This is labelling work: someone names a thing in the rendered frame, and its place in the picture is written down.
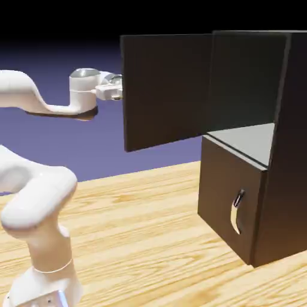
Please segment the large dark brown cabinet door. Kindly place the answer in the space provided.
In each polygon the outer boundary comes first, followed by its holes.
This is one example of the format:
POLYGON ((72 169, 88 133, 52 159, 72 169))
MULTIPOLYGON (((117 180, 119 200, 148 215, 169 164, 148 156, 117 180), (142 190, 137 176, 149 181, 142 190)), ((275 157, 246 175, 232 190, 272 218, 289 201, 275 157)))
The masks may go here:
POLYGON ((210 34, 121 36, 127 152, 204 132, 210 34))

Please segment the small dark brown cabinet door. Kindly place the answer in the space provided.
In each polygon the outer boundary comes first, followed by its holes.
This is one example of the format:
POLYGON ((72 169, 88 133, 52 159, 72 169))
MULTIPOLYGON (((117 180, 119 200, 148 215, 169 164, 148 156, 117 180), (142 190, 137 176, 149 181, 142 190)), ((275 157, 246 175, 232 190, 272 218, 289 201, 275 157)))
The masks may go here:
POLYGON ((246 264, 253 263, 266 175, 257 162, 211 136, 202 137, 198 214, 246 264), (237 234, 230 212, 240 189, 245 195, 237 213, 237 234))

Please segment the dark brown cabinet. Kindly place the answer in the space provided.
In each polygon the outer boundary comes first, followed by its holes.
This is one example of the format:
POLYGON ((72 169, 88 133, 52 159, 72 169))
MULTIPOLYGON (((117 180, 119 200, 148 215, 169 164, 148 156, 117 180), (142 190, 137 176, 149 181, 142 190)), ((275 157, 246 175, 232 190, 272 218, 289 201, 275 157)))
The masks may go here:
POLYGON ((267 170, 249 265, 306 251, 307 31, 213 33, 203 136, 267 170))

